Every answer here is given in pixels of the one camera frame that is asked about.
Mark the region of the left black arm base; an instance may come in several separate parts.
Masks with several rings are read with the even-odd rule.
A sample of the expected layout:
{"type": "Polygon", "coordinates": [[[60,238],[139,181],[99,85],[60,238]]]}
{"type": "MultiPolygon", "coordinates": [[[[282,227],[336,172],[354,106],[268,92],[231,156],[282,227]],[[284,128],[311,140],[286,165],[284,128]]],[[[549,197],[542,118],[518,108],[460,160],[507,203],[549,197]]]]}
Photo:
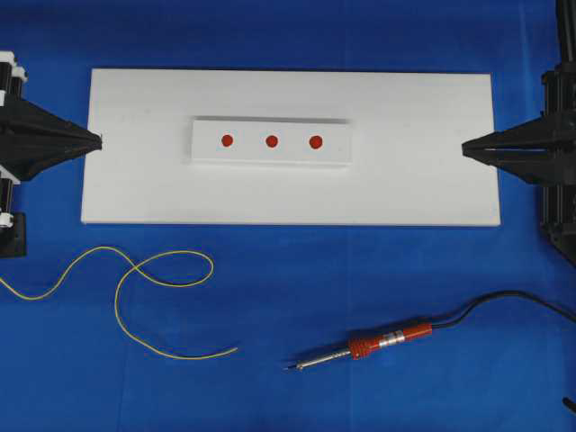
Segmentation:
{"type": "Polygon", "coordinates": [[[13,215],[13,226],[1,228],[1,258],[25,257],[26,245],[26,217],[22,212],[13,215]]]}

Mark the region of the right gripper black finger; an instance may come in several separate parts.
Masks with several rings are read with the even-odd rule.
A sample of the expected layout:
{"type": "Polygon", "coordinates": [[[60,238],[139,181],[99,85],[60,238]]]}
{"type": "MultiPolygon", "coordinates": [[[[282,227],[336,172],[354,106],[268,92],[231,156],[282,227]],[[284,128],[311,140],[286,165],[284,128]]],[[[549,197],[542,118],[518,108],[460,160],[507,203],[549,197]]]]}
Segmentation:
{"type": "Polygon", "coordinates": [[[495,131],[466,141],[463,149],[531,149],[549,146],[555,138],[557,121],[541,117],[508,130],[495,131]]]}
{"type": "Polygon", "coordinates": [[[554,158],[547,152],[518,149],[464,149],[463,155],[517,176],[529,184],[558,183],[554,158]]]}

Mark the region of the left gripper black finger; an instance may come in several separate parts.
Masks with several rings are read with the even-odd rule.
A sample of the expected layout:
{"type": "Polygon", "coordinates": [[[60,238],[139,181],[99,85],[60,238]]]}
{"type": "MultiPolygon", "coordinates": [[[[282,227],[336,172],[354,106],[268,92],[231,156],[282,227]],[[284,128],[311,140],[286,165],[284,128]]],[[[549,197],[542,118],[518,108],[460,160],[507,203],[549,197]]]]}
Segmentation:
{"type": "Polygon", "coordinates": [[[9,148],[1,151],[1,168],[19,181],[26,182],[51,167],[101,149],[101,144],[9,148]]]}
{"type": "Polygon", "coordinates": [[[19,97],[7,97],[4,109],[1,108],[1,131],[15,137],[72,139],[90,145],[103,143],[99,135],[19,97]]]}

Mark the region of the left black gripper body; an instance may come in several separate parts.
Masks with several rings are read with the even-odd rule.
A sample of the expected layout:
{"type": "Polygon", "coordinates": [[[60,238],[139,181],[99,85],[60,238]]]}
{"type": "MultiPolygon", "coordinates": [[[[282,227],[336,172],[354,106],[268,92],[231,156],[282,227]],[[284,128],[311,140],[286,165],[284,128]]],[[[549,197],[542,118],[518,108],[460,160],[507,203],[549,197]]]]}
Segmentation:
{"type": "MultiPolygon", "coordinates": [[[[19,66],[12,51],[1,52],[1,108],[4,109],[8,95],[22,96],[23,85],[28,81],[25,68],[19,66]]],[[[14,216],[11,211],[13,189],[20,181],[1,166],[1,225],[13,226],[14,216]]]]}

